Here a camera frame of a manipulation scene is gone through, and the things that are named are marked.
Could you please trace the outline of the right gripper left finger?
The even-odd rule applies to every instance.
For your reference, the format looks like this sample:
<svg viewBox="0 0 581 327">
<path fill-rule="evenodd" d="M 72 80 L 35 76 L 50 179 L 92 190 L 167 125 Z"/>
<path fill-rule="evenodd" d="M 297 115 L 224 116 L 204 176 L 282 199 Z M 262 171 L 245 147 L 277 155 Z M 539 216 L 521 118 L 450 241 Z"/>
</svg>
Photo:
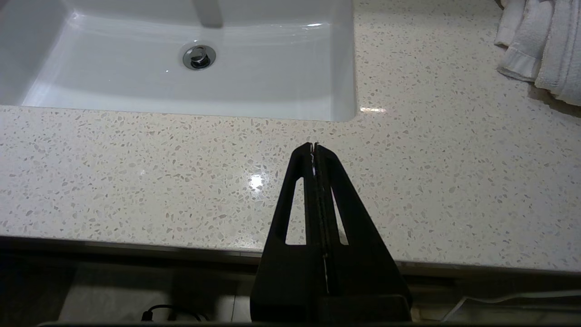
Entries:
<svg viewBox="0 0 581 327">
<path fill-rule="evenodd" d="M 250 296 L 253 321 L 327 321 L 316 145 L 291 155 Z"/>
</svg>

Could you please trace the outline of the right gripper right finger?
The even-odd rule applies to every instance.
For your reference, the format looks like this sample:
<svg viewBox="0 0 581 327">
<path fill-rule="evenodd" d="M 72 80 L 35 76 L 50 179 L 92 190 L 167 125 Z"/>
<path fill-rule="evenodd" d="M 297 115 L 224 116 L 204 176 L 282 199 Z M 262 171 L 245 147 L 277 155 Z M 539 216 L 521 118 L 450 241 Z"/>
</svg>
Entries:
<svg viewBox="0 0 581 327">
<path fill-rule="evenodd" d="M 411 292 L 336 154 L 315 146 L 327 321 L 409 321 Z"/>
</svg>

